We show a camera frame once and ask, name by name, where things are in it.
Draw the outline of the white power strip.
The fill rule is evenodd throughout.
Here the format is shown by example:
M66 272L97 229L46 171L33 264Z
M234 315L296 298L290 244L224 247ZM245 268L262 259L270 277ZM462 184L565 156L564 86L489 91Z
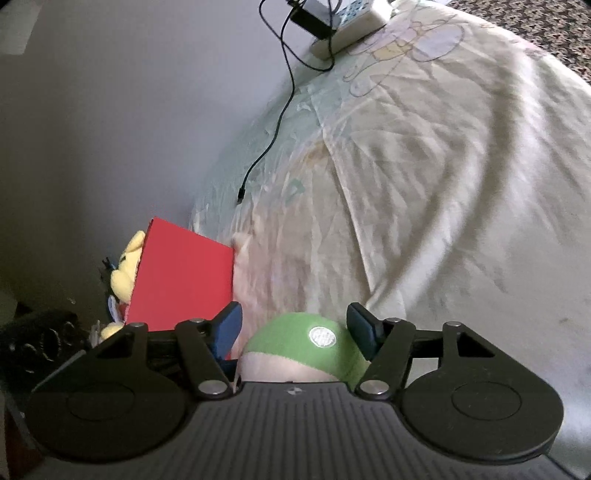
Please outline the white power strip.
M331 40L317 40L311 44L312 56L329 60L331 53L339 53L386 25L394 13L394 2L388 0L352 1L339 11L341 20Z

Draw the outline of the yellow tiger plush toy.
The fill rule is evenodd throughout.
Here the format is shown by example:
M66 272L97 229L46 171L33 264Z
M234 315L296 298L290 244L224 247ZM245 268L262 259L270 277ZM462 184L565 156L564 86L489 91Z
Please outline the yellow tiger plush toy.
M127 320L145 236L144 231L138 230L121 253L117 265L108 265L110 294L107 297L107 307L111 322L101 328L101 341L117 333Z

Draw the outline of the green round plush toy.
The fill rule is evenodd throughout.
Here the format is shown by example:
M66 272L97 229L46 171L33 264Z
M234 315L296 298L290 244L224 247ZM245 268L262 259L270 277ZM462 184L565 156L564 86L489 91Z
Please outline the green round plush toy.
M369 362L348 329L320 315L280 315L256 331L238 359L243 382L342 382L353 388Z

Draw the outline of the black power adapter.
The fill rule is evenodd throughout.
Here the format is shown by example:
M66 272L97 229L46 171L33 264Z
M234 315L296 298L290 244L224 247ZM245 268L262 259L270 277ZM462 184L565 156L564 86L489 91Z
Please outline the black power adapter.
M318 40L325 40L337 32L341 20L338 18L342 1L329 1L327 5L317 0L287 1L290 6L290 20Z

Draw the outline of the pale green bed sheet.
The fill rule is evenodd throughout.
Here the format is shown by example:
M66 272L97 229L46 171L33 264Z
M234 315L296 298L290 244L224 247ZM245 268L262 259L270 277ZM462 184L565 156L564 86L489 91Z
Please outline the pale green bed sheet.
M243 336L360 302L470 326L546 379L590 472L590 87L478 17L407 1L225 154L192 229L235 249Z

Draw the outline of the patterned dark blanket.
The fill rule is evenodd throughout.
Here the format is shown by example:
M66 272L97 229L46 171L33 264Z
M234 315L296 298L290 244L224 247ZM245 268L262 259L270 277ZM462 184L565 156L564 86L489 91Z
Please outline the patterned dark blanket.
M461 0L449 6L521 36L590 83L589 1Z

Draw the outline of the red cardboard box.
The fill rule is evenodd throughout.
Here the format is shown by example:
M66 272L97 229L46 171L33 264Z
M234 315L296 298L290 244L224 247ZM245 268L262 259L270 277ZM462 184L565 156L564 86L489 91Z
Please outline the red cardboard box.
M126 321L165 331L185 320L213 319L232 300L233 258L231 247L153 218Z

